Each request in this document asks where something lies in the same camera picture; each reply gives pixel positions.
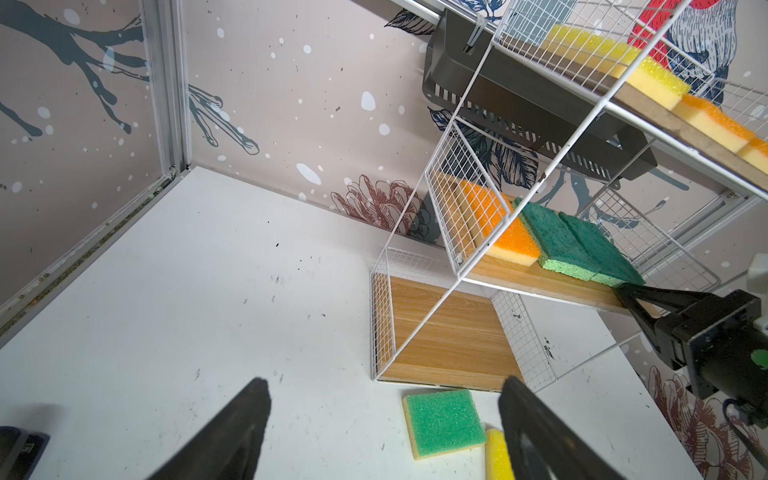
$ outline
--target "black cable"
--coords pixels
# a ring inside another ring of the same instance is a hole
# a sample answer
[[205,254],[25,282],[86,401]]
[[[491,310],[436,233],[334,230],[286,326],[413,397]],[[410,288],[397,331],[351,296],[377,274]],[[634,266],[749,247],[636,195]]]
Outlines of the black cable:
[[736,436],[744,443],[744,446],[746,447],[746,450],[752,454],[752,456],[757,460],[757,463],[761,464],[764,469],[766,469],[766,473],[768,473],[768,456],[766,456],[766,453],[756,447],[752,440],[750,440],[746,435],[744,435],[741,430],[739,430],[733,422],[730,421],[730,417],[728,416],[728,406],[730,405],[736,405],[736,400],[734,399],[726,399],[725,402],[723,402],[723,417],[725,417],[725,421],[728,422],[728,426],[731,430],[733,430],[733,433],[736,434]]

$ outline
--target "white wire shelf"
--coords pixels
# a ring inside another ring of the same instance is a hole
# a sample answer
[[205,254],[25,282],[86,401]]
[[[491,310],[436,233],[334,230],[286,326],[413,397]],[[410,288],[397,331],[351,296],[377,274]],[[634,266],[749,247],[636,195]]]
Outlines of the white wire shelf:
[[[525,267],[486,255],[468,270],[487,239],[507,227],[511,205],[458,124],[448,129],[425,169],[425,179],[456,278],[465,274],[470,283],[626,313],[610,287],[544,270],[537,263]],[[470,201],[475,202],[472,208]],[[717,275],[611,188],[593,199],[582,218],[601,228],[648,285],[708,291],[720,284]]]
[[[682,17],[693,15],[692,9]],[[645,0],[517,0],[495,30],[493,45],[523,65],[592,103],[605,96],[659,28],[667,36],[649,57],[691,86],[690,93],[711,100],[723,113],[758,137],[768,137],[768,94],[718,78],[714,60],[698,61],[677,45],[718,41],[735,48],[735,37],[690,38],[681,18],[669,25],[672,11],[649,8]],[[721,147],[708,136],[640,92],[629,80],[605,107],[610,113],[674,147],[684,161],[742,193],[768,200],[768,174]]]
[[[439,287],[445,286],[452,277],[444,260],[393,248],[384,251],[371,272],[372,377],[493,391],[501,388],[509,374],[521,376],[534,392],[554,382],[556,377],[549,357],[520,296],[472,284],[462,284],[456,289],[460,293],[455,295],[465,294],[458,310],[456,305],[446,303],[430,320],[432,330],[427,327],[420,330],[396,357],[401,346],[396,339],[410,334],[400,329],[409,329],[413,324],[410,320],[421,319],[425,309],[431,306],[429,299],[420,302],[422,296],[441,290]],[[407,296],[402,294],[404,283],[408,287]],[[476,308],[474,315],[469,315],[464,308]],[[480,317],[489,313],[493,318],[483,322]],[[445,319],[449,319],[450,328],[446,328]],[[459,337],[451,344],[452,336],[457,333]],[[451,348],[442,348],[443,344]],[[515,367],[505,370],[511,356],[514,356]]]

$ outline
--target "orange sponge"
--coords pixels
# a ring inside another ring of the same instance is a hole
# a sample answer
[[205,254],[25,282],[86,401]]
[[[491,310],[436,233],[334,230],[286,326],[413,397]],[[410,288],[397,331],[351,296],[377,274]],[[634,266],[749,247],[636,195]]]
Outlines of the orange sponge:
[[[456,193],[472,239],[479,248],[491,235],[493,228],[502,221],[506,212],[500,200],[488,188],[461,180]],[[531,266],[540,257],[541,251],[520,219],[516,218],[487,254],[508,262]]]
[[734,153],[746,147],[755,136],[711,101],[690,94],[683,95],[672,112]]
[[765,141],[752,138],[746,147],[739,150],[739,157],[768,174],[768,143]]

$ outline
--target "yellow sponge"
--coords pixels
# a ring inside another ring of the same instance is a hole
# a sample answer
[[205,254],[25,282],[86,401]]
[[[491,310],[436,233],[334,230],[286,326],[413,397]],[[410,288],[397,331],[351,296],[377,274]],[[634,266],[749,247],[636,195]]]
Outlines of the yellow sponge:
[[755,136],[711,101],[693,95],[683,96],[673,113],[734,153],[746,147]]
[[746,147],[739,150],[739,157],[768,174],[768,143],[765,141],[754,137]]
[[488,437],[485,443],[485,479],[515,480],[504,433],[497,429],[489,429],[485,432],[485,436]]
[[[590,70],[601,71],[615,78],[619,78],[641,52],[637,47],[565,25],[552,27],[541,47]],[[627,83],[667,110],[672,110],[683,95],[690,91],[689,84],[648,57],[630,75]]]
[[[456,193],[475,246],[480,248],[506,212],[498,197],[488,188],[461,180]],[[519,218],[512,222],[486,253],[523,266],[533,265],[541,255],[536,242]]]

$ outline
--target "white tabletop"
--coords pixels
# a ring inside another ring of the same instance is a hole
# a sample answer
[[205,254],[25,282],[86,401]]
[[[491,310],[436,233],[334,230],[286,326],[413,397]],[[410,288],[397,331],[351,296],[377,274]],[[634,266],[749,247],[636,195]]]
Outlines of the white tabletop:
[[[51,435],[33,478],[143,478],[261,376],[257,478],[484,478],[483,449],[415,462],[400,399],[427,389],[370,379],[387,236],[197,168],[0,349],[0,425]],[[700,478],[618,349],[539,396],[628,478]]]

